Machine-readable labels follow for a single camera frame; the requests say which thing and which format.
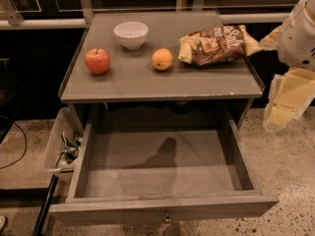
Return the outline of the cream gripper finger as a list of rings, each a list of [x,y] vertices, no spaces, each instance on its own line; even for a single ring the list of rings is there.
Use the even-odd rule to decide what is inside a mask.
[[[290,121],[303,115],[314,98],[314,70],[290,68],[284,75],[275,75],[265,107],[263,128],[269,133],[283,130]]]
[[[277,50],[280,30],[280,27],[273,29],[267,36],[260,40],[259,46],[266,50]]]

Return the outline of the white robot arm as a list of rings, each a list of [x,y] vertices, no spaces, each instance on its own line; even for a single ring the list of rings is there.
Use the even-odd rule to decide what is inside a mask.
[[[264,112],[264,129],[276,133],[299,119],[315,98],[315,0],[300,0],[259,45],[276,50],[289,67],[284,75],[274,76]]]

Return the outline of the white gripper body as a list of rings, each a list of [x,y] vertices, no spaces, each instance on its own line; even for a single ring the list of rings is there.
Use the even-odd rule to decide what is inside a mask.
[[[289,67],[315,69],[315,0],[300,0],[284,20],[278,56]]]

